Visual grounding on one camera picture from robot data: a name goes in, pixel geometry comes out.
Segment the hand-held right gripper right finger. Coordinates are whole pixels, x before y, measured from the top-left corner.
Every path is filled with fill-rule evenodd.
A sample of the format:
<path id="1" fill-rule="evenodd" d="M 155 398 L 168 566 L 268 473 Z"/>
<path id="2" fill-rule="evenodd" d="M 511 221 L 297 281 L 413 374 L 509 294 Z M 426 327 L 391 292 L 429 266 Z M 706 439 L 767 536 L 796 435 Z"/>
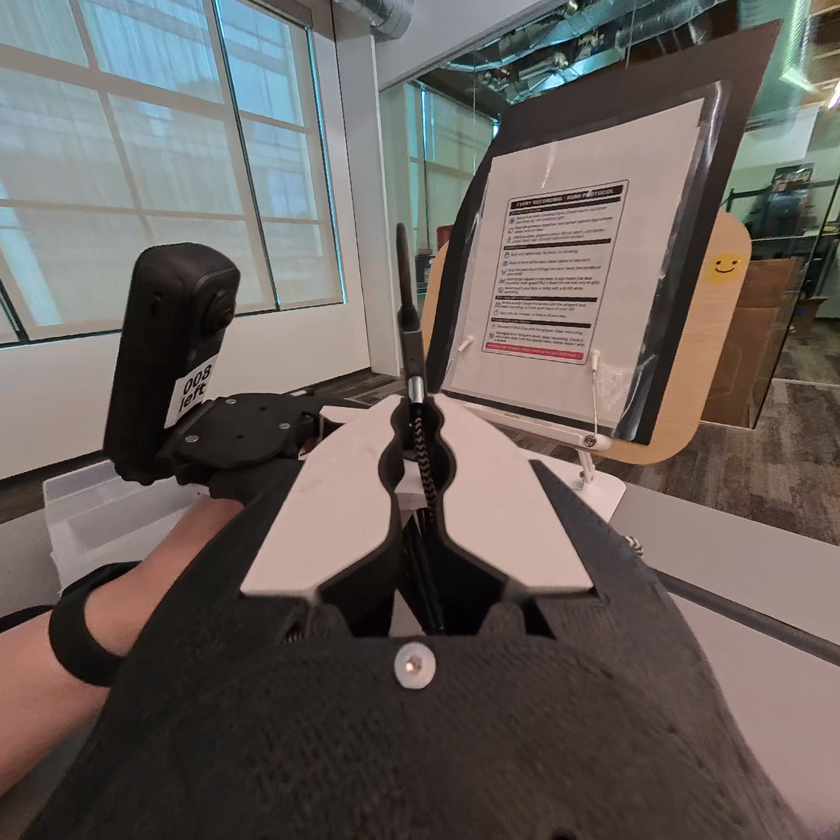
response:
<path id="1" fill-rule="evenodd" d="M 454 462 L 440 496 L 449 540 L 532 595 L 588 592 L 592 579 L 528 457 L 453 398 L 436 395 L 434 406 Z"/>

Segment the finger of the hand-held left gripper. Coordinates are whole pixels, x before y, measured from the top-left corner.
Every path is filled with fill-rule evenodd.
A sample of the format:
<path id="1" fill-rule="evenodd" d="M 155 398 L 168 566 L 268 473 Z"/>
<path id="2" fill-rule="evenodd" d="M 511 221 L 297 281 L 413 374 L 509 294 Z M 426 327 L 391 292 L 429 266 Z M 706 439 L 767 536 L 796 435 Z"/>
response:
<path id="1" fill-rule="evenodd" d="M 369 408 L 325 406 L 320 412 L 319 451 L 331 454 L 379 454 L 380 418 Z"/>

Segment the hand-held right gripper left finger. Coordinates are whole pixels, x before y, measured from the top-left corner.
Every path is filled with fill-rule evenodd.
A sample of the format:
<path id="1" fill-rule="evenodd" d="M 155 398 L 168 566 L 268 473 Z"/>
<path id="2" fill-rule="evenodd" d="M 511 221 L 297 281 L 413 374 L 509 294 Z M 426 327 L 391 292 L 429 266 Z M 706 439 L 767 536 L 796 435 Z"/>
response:
<path id="1" fill-rule="evenodd" d="M 325 599 L 401 534 L 403 399 L 390 395 L 307 457 L 241 586 L 243 595 Z"/>

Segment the grey usb hub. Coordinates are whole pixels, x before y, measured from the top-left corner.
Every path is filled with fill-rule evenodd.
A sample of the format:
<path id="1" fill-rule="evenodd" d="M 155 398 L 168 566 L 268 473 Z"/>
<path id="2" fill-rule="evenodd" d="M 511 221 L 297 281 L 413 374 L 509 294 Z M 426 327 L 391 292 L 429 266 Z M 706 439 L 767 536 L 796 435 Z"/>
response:
<path id="1" fill-rule="evenodd" d="M 408 247 L 406 227 L 403 223 L 398 223 L 395 226 L 395 250 L 400 290 L 400 309 L 397 313 L 397 324 L 402 345 L 403 371 L 408 382 L 414 377 L 425 381 L 422 323 L 414 303 L 413 260 Z"/>

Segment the person's left hand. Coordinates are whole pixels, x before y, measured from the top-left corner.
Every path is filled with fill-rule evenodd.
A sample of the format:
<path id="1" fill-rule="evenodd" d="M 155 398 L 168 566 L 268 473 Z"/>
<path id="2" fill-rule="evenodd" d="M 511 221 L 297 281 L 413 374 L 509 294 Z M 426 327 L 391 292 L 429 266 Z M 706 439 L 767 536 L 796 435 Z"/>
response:
<path id="1" fill-rule="evenodd" d="M 199 497 L 144 561 L 93 591 L 85 620 L 96 642 L 125 656 L 185 568 L 243 508 L 236 500 Z"/>

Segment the clear plastic container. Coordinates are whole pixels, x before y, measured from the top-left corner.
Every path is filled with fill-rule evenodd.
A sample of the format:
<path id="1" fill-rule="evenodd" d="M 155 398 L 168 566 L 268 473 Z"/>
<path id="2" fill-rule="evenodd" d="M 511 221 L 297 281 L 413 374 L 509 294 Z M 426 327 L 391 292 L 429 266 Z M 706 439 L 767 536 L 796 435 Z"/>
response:
<path id="1" fill-rule="evenodd" d="M 143 561 L 206 488 L 175 478 L 142 486 L 104 460 L 43 482 L 45 521 L 59 588 L 107 564 Z"/>

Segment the cardboard box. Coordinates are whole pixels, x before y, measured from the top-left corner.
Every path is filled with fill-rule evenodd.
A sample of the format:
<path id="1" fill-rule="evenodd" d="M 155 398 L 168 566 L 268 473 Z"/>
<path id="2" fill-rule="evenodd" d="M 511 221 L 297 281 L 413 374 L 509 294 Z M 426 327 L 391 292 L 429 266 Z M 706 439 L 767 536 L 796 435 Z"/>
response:
<path id="1" fill-rule="evenodd" d="M 701 420 L 755 427 L 788 339 L 810 339 L 825 297 L 803 292 L 801 257 L 753 259 L 745 275 Z"/>

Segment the printed instruction sheet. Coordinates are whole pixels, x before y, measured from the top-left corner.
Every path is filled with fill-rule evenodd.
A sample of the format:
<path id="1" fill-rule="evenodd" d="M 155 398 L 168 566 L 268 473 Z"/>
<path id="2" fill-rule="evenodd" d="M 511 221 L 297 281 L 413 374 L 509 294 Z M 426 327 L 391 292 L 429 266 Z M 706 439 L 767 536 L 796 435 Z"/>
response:
<path id="1" fill-rule="evenodd" d="M 458 212 L 427 356 L 433 392 L 649 445 L 718 212 L 727 85 L 621 93 L 501 125 Z"/>

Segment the black metal shelf rack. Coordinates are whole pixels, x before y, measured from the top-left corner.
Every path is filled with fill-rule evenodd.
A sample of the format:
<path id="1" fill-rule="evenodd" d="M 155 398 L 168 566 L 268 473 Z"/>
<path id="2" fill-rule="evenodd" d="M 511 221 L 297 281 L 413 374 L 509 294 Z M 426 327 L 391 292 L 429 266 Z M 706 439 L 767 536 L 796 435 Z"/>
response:
<path id="1" fill-rule="evenodd" d="M 723 209 L 741 221 L 752 241 L 752 261 L 809 261 L 838 196 L 838 176 L 816 178 L 814 163 L 775 169 L 762 187 L 732 187 Z"/>

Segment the instruction sheet on stand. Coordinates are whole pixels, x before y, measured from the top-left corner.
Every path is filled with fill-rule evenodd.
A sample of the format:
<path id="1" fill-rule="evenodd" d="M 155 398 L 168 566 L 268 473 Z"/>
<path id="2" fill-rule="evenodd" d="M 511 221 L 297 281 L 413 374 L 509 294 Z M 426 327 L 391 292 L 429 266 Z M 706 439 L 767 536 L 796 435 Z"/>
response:
<path id="1" fill-rule="evenodd" d="M 596 117 L 612 117 L 617 114 L 618 96 L 621 93 L 669 93 L 676 91 L 678 85 L 724 82 L 728 87 L 729 98 L 727 117 L 721 130 L 721 146 L 718 149 L 722 157 L 717 158 L 711 175 L 713 196 L 717 202 L 717 210 L 720 210 L 724 187 L 728 183 L 742 135 L 759 96 L 763 77 L 771 62 L 781 29 L 781 20 L 772 20 L 624 70 L 596 73 L 585 80 L 540 94 L 536 98 L 549 95 L 549 99 L 541 100 L 541 104 L 548 103 L 551 108 L 560 107 L 560 113 L 568 122 L 572 117 L 589 114 L 591 109 Z M 509 109 L 502 118 L 500 127 L 514 112 L 515 107 L 521 104 L 522 102 Z M 427 301 L 425 311 L 427 316 L 434 317 L 427 355 L 433 338 L 447 252 L 448 246 L 443 257 L 437 304 L 433 305 L 431 301 Z M 584 443 L 596 444 L 601 437 L 603 436 L 587 433 Z"/>

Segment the silver air duct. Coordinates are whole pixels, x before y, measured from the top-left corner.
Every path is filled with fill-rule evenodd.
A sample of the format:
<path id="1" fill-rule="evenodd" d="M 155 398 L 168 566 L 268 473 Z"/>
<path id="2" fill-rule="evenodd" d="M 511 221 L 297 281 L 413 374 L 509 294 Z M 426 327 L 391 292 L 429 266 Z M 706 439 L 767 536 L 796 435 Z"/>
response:
<path id="1" fill-rule="evenodd" d="M 404 34 L 413 17 L 414 1 L 337 1 L 389 38 Z"/>

